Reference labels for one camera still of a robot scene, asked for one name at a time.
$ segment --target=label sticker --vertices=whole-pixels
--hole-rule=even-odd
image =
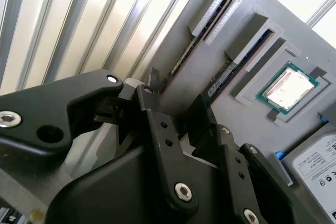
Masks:
[[[293,167],[336,224],[336,134],[324,136],[293,161]]]

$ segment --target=silver bolt head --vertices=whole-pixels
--hole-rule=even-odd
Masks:
[[[257,216],[249,209],[245,209],[244,215],[249,224],[259,224]]]
[[[250,146],[250,148],[249,148],[251,151],[252,151],[252,153],[254,153],[254,154],[257,154],[258,152],[257,152],[257,150],[254,148],[254,147],[252,147],[252,146]]]
[[[175,193],[180,200],[188,202],[192,199],[190,188],[184,183],[177,183],[175,185]]]
[[[230,134],[230,131],[227,127],[222,127],[222,131],[224,131],[225,134]]]
[[[117,78],[113,77],[113,76],[107,76],[107,79],[110,81],[110,82],[113,82],[113,83],[117,83],[118,80]]]
[[[13,111],[0,111],[0,127],[11,128],[21,123],[21,116]]]

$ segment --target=rectangular slot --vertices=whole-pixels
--hole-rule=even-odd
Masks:
[[[203,40],[206,40],[206,38],[209,36],[211,31],[214,29],[214,27],[216,27],[218,21],[225,14],[225,12],[228,10],[231,3],[232,3],[232,0],[223,0],[221,2],[221,4],[216,9],[215,13],[212,15],[211,19],[208,21],[208,23],[204,27],[205,33],[204,33],[204,36],[203,36]]]
[[[251,50],[242,59],[240,64],[236,65],[231,59],[227,61],[224,67],[218,72],[218,74],[214,78],[214,82],[212,81],[204,91],[209,97],[211,103],[217,99],[217,97],[225,90],[225,88],[238,75],[238,73],[244,68],[244,66],[248,64],[248,62],[253,60],[253,57],[257,55],[260,50],[262,50],[263,46],[267,44],[268,40],[272,37],[273,34],[273,31],[267,29],[254,44]]]
[[[216,11],[213,13],[207,24],[204,26],[202,32],[198,37],[195,37],[191,43],[188,45],[187,49],[184,51],[182,56],[178,59],[172,71],[166,76],[163,87],[161,88],[161,93],[168,87],[169,83],[173,80],[174,76],[178,73],[181,66],[187,61],[189,56],[196,50],[202,40],[205,40],[211,31],[214,29],[220,18],[225,14],[225,12],[230,7],[232,0],[223,0]]]

